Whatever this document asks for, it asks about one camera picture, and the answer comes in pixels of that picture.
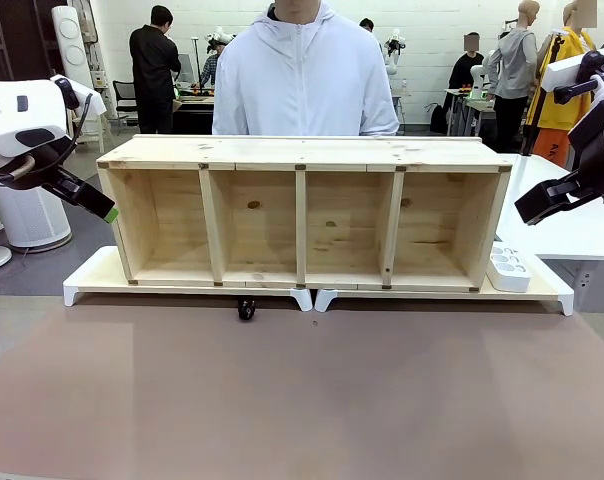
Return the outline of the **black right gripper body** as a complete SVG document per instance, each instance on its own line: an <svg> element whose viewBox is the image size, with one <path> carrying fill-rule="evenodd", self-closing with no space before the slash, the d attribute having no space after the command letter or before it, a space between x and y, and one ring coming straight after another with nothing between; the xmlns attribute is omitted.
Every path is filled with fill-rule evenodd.
<svg viewBox="0 0 604 480"><path fill-rule="evenodd" d="M571 183L575 198L589 194L604 197L604 99L600 100L569 133L576 164Z"/></svg>

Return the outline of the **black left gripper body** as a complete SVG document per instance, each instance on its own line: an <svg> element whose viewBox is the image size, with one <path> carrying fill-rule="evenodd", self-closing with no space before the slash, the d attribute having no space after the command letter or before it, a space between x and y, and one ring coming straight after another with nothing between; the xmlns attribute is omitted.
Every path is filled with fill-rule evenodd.
<svg viewBox="0 0 604 480"><path fill-rule="evenodd" d="M77 200L82 181L64 168L75 148L72 140L56 140L18 156L18 166L12 168L12 187L16 190L42 187L64 200Z"/></svg>

